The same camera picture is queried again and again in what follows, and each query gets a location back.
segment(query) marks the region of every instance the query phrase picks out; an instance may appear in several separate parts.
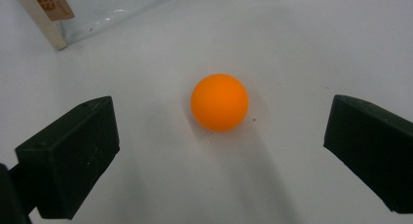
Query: beige strip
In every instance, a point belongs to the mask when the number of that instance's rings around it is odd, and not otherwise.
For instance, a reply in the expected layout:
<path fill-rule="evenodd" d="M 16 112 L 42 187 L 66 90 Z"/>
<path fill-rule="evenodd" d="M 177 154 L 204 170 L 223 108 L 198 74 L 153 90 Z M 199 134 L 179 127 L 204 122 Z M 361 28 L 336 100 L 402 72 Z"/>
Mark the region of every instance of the beige strip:
<path fill-rule="evenodd" d="M 56 50 L 67 47 L 60 33 L 59 22 L 51 21 L 37 0 L 19 0 L 19 2 Z"/>

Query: gray surface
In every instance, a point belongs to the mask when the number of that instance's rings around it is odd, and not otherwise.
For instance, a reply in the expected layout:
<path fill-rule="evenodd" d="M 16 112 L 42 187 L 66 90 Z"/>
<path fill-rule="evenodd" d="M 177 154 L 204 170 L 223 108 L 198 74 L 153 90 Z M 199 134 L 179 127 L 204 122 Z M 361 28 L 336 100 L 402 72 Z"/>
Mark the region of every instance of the gray surface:
<path fill-rule="evenodd" d="M 111 94 L 121 152 L 71 223 L 412 223 L 322 147 L 336 93 L 413 120 L 412 2 L 173 0 L 55 53 L 16 0 L 0 0 L 0 162 Z M 251 99 L 225 134 L 188 109 L 215 72 Z"/>

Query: transparent plastic wrapper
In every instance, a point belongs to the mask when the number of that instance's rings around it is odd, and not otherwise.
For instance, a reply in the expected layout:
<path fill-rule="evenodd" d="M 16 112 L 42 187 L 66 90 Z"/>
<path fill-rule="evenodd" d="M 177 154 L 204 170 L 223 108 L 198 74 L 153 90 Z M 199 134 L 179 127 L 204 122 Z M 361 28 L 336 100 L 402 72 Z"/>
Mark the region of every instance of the transparent plastic wrapper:
<path fill-rule="evenodd" d="M 19 0 L 57 50 L 168 0 Z"/>

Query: ping pong ball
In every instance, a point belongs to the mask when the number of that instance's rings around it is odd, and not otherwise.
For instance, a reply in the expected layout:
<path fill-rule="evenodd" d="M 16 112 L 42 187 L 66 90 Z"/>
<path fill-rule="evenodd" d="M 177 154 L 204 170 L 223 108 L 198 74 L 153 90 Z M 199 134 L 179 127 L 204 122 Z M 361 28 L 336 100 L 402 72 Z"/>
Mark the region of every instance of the ping pong ball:
<path fill-rule="evenodd" d="M 201 80 L 193 90 L 191 110 L 204 128 L 228 131 L 244 119 L 248 110 L 248 94 L 236 78 L 213 74 Z"/>

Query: orange ball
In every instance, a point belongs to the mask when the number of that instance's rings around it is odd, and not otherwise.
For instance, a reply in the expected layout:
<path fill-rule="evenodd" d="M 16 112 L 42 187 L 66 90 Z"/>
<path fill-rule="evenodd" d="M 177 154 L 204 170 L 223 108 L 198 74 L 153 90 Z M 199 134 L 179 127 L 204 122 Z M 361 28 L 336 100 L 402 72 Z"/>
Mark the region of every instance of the orange ball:
<path fill-rule="evenodd" d="M 210 131 L 236 127 L 248 110 L 248 94 L 240 81 L 226 74 L 205 77 L 191 96 L 195 119 Z"/>

